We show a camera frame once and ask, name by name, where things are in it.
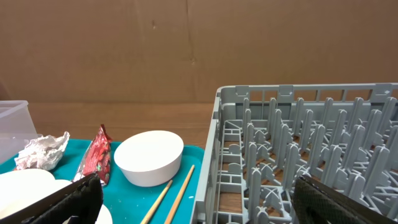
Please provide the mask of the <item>red foil snack wrapper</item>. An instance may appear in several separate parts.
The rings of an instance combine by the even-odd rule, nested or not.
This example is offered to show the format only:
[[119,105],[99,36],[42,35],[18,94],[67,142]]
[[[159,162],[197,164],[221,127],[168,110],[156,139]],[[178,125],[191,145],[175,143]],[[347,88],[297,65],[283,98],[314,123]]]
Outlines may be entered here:
[[90,174],[97,174],[102,186],[108,185],[111,171],[111,137],[101,124],[95,138],[90,142],[73,178],[76,182]]

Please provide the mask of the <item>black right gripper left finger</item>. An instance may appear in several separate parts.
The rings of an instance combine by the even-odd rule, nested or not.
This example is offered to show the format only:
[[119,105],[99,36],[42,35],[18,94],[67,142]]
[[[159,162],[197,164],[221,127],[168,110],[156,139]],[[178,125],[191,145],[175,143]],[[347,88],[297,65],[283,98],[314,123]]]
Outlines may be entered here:
[[93,173],[1,218],[1,223],[95,223],[102,205],[103,187]]

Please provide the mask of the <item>white bowl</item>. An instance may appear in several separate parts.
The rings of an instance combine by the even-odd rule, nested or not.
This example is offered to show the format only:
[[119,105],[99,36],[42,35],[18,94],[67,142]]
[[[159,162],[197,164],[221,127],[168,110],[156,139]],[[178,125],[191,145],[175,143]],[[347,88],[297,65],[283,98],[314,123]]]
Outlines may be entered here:
[[168,182],[179,170],[184,143],[170,131],[146,131],[123,141],[114,161],[127,180],[140,187]]

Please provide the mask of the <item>wooden chopstick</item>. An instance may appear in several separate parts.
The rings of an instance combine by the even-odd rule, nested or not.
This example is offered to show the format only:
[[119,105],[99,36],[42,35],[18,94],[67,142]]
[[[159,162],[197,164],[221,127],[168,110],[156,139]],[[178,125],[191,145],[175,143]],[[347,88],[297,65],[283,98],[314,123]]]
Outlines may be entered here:
[[187,174],[187,176],[186,176],[186,178],[185,178],[185,180],[184,180],[184,182],[183,182],[183,184],[182,184],[182,186],[181,186],[181,188],[180,188],[180,190],[179,190],[179,192],[178,192],[178,195],[175,198],[175,201],[174,201],[174,203],[173,203],[173,205],[172,205],[172,207],[171,207],[171,209],[169,211],[169,214],[167,215],[167,218],[165,220],[165,224],[171,224],[171,222],[172,222],[172,220],[173,220],[173,218],[175,216],[175,213],[176,213],[176,211],[178,209],[178,206],[180,205],[182,197],[183,197],[183,195],[184,195],[184,193],[186,191],[187,185],[188,185],[188,183],[189,183],[189,181],[191,179],[191,176],[193,174],[194,169],[195,169],[195,166],[192,165],[190,170],[189,170],[189,172],[188,172],[188,174]]
[[157,210],[158,206],[161,204],[161,201],[165,197],[166,193],[168,192],[170,186],[172,185],[173,180],[170,180],[163,191],[160,193],[160,195],[157,197],[156,201],[153,203],[149,211],[146,213],[145,217],[142,219],[140,224],[148,224],[154,215],[155,211]]

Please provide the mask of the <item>white paper napkin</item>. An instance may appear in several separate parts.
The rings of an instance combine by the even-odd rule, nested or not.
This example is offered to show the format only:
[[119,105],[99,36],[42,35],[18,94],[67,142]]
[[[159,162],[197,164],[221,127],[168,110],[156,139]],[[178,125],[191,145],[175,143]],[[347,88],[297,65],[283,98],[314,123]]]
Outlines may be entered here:
[[54,169],[63,157],[69,139],[70,133],[65,131],[63,136],[57,138],[48,135],[30,140],[14,159],[16,170]]

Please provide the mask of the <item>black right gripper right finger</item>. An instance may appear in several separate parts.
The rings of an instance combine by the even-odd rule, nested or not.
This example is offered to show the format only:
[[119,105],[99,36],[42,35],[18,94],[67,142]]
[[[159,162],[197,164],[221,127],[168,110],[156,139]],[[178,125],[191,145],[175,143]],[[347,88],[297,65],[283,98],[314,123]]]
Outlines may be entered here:
[[296,180],[292,206],[299,223],[397,223],[307,175]]

